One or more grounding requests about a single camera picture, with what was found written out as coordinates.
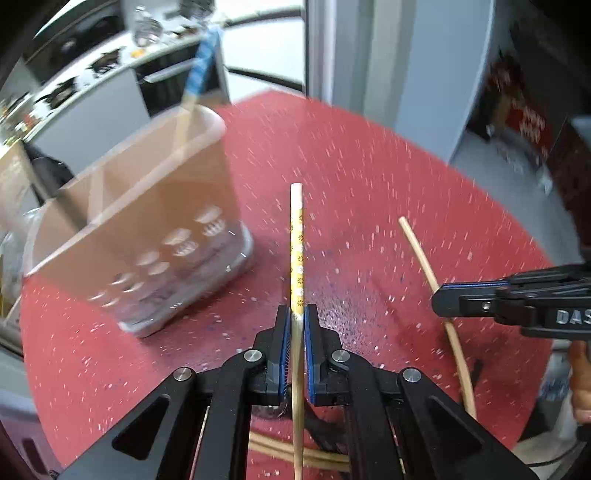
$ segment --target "metal screw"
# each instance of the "metal screw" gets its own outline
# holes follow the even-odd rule
[[[244,352],[244,360],[247,362],[256,362],[262,358],[262,353],[259,350],[247,350]]]
[[[178,382],[184,382],[185,380],[188,380],[191,378],[191,375],[193,375],[193,373],[189,367],[177,368],[173,373],[174,379]]]
[[[335,362],[342,364],[351,358],[351,354],[347,350],[335,350],[332,358]]]
[[[404,372],[402,372],[402,376],[407,382],[416,383],[421,380],[421,372],[418,371],[416,368],[407,368]]]

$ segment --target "yellow patterned chopstick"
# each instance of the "yellow patterned chopstick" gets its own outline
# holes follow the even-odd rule
[[[294,475],[304,466],[304,205],[301,183],[291,184],[291,409]]]

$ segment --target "wooden stick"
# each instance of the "wooden stick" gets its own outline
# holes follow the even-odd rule
[[[273,448],[261,445],[256,442],[248,442],[248,449],[252,450],[253,452],[263,453],[273,458],[280,458],[281,460],[285,460],[286,462],[294,461],[294,456],[291,453],[285,453],[281,450],[275,450]],[[302,464],[305,466],[313,466],[315,468],[320,468],[322,470],[349,472],[349,464],[344,462],[328,462],[326,460],[320,460],[317,458],[304,456]]]
[[[292,443],[282,442],[266,435],[250,431],[248,439],[251,443],[257,443],[267,448],[280,450],[284,453],[289,453],[293,456],[294,446]],[[317,460],[325,460],[327,462],[340,462],[349,464],[349,457],[341,453],[323,452],[314,448],[304,448],[304,458],[315,458]]]
[[[431,286],[431,290],[433,293],[435,293],[439,289],[439,283],[437,282],[435,273],[433,273],[433,269],[431,269],[431,265],[429,264],[429,261],[427,260],[427,257],[425,256],[425,253],[423,252],[423,249],[417,240],[417,237],[414,235],[413,229],[408,224],[406,218],[403,216],[398,219],[398,223],[400,224],[400,227],[402,227],[402,231],[404,232],[404,235],[406,235],[408,243],[410,243],[414,254],[417,256],[418,262],[421,264],[421,268],[425,273],[425,277],[427,277],[427,281]],[[453,357],[456,361],[457,373],[460,379],[460,387],[462,389],[462,398],[464,400],[464,408],[475,419],[476,402],[474,400],[474,390],[472,388],[470,371],[468,370],[466,358],[464,357],[464,352],[462,351],[460,339],[457,336],[456,328],[453,325],[452,319],[444,319],[443,325],[445,327],[449,343],[452,346]]]
[[[291,184],[291,412],[294,475],[304,466],[304,205],[301,183]]]

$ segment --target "black mount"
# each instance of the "black mount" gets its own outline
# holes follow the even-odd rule
[[[289,317],[280,306],[275,327],[220,368],[175,370],[60,480],[180,480],[193,465],[194,480],[244,479],[251,407],[285,398]],[[316,406],[344,406],[351,478],[537,478],[419,370],[389,372],[342,350],[338,334],[320,327],[316,305],[306,308],[306,325],[310,398]]]
[[[431,304],[442,317],[494,317],[525,336],[591,340],[591,263],[446,283]]]

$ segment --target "red table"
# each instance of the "red table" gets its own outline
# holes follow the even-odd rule
[[[289,282],[290,183],[304,183],[306,296],[345,348],[374,365],[414,365],[459,399],[452,353],[430,290],[398,226],[405,215],[439,281],[498,278],[548,266],[530,236],[474,182],[363,118],[272,92],[223,109],[226,152],[255,238],[253,269],[163,331],[139,340],[42,278],[23,288],[29,382],[45,433],[67,465],[174,368],[218,367],[272,326]],[[506,445],[518,439],[550,345],[491,319],[457,321],[476,386],[479,421]],[[286,421],[254,420],[287,437]],[[251,455],[248,476],[292,475]]]

